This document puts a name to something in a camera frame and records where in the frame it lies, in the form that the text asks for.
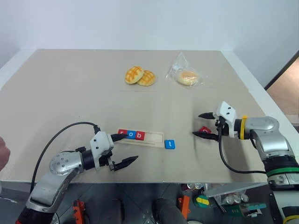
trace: yellow band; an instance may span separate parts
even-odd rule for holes
[[[292,220],[292,219],[296,219],[296,218],[299,219],[299,215],[288,216],[288,217],[286,217],[286,218],[284,219],[283,224],[286,224],[286,222],[288,222],[288,221],[290,221],[290,220]]]
[[[242,121],[241,121],[241,129],[240,129],[240,139],[244,140],[244,130],[245,130],[245,122],[246,122],[247,116],[244,115],[242,117]]]
[[[202,204],[205,204],[205,205],[209,205],[210,204],[210,202],[208,200],[206,200],[204,198],[201,198],[201,197],[196,198],[196,201],[198,203],[202,203]]]

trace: beige table surface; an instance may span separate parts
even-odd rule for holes
[[[186,88],[165,75],[179,51],[37,50],[0,91],[0,136],[11,149],[0,179],[31,180],[38,156],[64,126],[90,121],[103,131],[119,127],[164,132],[175,150],[116,143],[112,159],[139,158],[129,167],[111,172],[108,167],[89,170],[75,182],[265,182],[263,174],[243,175],[222,163],[217,142],[191,132],[214,121],[198,119],[225,100],[241,117],[264,116],[248,89],[219,51],[184,51],[205,78],[203,85]],[[124,74],[142,66],[157,76],[150,87],[128,85]],[[60,151],[89,146],[91,126],[73,127],[49,147],[37,180],[48,171],[50,159]],[[224,138],[227,161],[236,169],[263,169],[249,140]]]

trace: red tool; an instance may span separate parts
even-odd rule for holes
[[[190,202],[190,197],[184,195],[182,198],[180,197],[178,199],[178,204],[181,209],[181,213],[183,214],[184,218],[187,220],[188,213],[190,213],[189,209],[189,202]]]
[[[87,215],[85,214],[85,204],[84,202],[77,199],[73,202],[73,210],[74,210],[74,218],[76,220],[76,224],[88,224],[89,220]]]

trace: human hand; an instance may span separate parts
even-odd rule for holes
[[[6,147],[4,140],[0,137],[0,171],[7,164],[10,150]]]

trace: red letter block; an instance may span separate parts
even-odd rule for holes
[[[118,129],[118,134],[126,134],[128,130],[126,129]]]

